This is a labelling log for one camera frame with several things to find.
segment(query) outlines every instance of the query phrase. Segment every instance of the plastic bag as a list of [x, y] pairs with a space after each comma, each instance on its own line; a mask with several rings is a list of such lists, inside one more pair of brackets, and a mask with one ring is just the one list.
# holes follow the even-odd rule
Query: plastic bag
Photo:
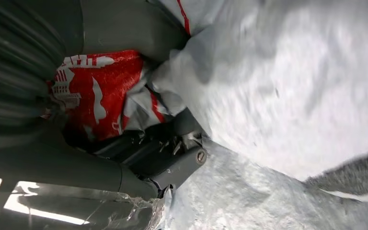
[[368, 203], [345, 200], [204, 140], [208, 160], [174, 194], [166, 230], [368, 230]]
[[133, 50], [65, 58], [51, 86], [68, 116], [64, 134], [104, 140], [164, 122], [161, 104], [145, 87], [146, 72]]
[[368, 156], [368, 1], [226, 1], [154, 78], [213, 141], [300, 181]]

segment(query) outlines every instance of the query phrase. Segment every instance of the red stripe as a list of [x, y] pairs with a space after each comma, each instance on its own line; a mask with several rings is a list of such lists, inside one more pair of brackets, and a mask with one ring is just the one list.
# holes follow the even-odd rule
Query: red stripe
[[181, 5], [181, 0], [177, 0], [177, 3], [178, 3], [178, 6], [180, 7], [181, 15], [184, 18], [185, 31], [187, 31], [187, 34], [191, 35], [191, 33], [190, 33], [190, 21], [188, 20], [187, 15], [185, 14], [183, 6]]
[[161, 114], [158, 110], [157, 110], [157, 104], [158, 104], [158, 101], [157, 101], [157, 98], [156, 96], [150, 92], [150, 97], [151, 97], [151, 109], [153, 110], [154, 114], [156, 115], [157, 119], [161, 122], [161, 123], [164, 123], [165, 120], [164, 120], [164, 116], [163, 114]]

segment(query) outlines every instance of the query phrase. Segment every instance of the red bag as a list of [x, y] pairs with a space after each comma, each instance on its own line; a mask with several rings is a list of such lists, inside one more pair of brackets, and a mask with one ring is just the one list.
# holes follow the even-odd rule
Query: red bag
[[[129, 123], [129, 129], [144, 129], [164, 122], [159, 102], [141, 80], [144, 72], [142, 58], [131, 50], [65, 58], [51, 86], [53, 100], [68, 115], [65, 135], [103, 140], [121, 135]], [[128, 92], [134, 100], [126, 102]], [[138, 109], [148, 116], [135, 115]]]

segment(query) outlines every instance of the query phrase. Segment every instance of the white plastic sheet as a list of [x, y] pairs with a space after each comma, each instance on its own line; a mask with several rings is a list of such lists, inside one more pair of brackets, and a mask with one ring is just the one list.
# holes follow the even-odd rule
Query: white plastic sheet
[[368, 153], [368, 0], [217, 12], [154, 76], [213, 141], [301, 181]]
[[367, 203], [306, 189], [215, 143], [205, 147], [208, 161], [174, 194], [165, 230], [368, 230]]

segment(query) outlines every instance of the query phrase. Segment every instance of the screw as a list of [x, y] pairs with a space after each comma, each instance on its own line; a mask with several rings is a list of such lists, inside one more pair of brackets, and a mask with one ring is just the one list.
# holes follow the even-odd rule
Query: screw
[[207, 160], [207, 155], [205, 154], [204, 151], [200, 151], [199, 153], [197, 153], [196, 161], [198, 164], [204, 164], [206, 160]]

